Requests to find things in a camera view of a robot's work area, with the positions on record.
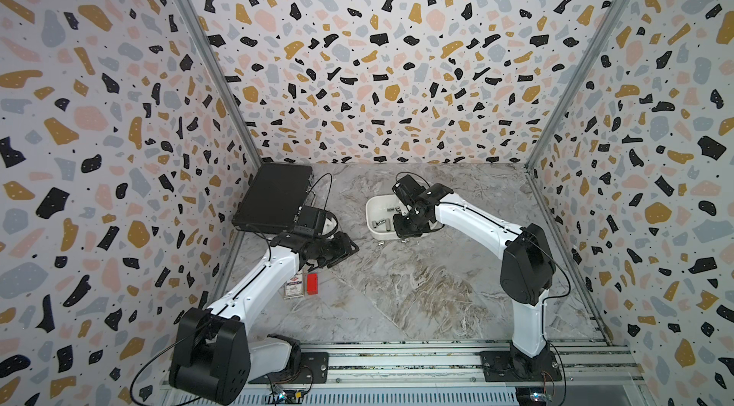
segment speckled wall panel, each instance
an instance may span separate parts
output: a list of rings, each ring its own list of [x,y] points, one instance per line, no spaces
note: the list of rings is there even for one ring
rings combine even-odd
[[[0,24],[0,403],[129,404],[211,301],[252,169],[171,0],[0,0]]]
[[[611,0],[193,0],[266,161],[520,162]]]
[[[535,175],[659,404],[732,404],[734,0],[633,0]]]

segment marble floor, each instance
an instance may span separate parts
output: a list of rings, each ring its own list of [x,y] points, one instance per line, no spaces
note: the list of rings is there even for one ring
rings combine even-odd
[[[400,171],[443,183],[510,222],[543,227],[554,259],[565,268],[520,166],[314,164],[315,179],[326,172],[334,175],[327,208],[360,252],[319,270],[317,295],[284,300],[281,290],[255,321],[251,337],[280,333],[304,342],[512,338],[512,303],[499,284],[500,260],[479,243],[450,227],[405,243],[378,245],[372,239],[365,222],[367,199],[391,194]],[[323,205],[327,188],[328,177],[315,188],[314,205]],[[228,286],[242,280],[265,248],[262,239],[246,234]],[[563,275],[556,273],[550,294],[566,290]],[[548,301],[547,334],[551,339],[601,339],[590,317],[573,289],[568,297]]]

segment mounting plate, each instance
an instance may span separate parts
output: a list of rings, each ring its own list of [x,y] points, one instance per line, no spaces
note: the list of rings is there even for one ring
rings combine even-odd
[[[311,373],[313,373],[314,384],[325,384],[326,374],[329,372],[329,353],[328,352],[303,352],[301,354],[301,369],[295,379],[289,380],[288,384],[307,384],[311,383]],[[269,384],[268,378],[265,376],[258,377],[249,382],[250,384]]]
[[[484,372],[484,382],[543,382],[543,375],[537,374],[533,377],[519,377],[512,368],[512,359],[509,350],[490,350],[480,352],[479,357],[482,360],[482,371]],[[541,366],[541,371],[550,374],[550,378],[546,376],[546,382],[552,379],[554,382],[563,380],[563,376],[555,361],[555,355],[550,354],[547,359],[547,365]]]

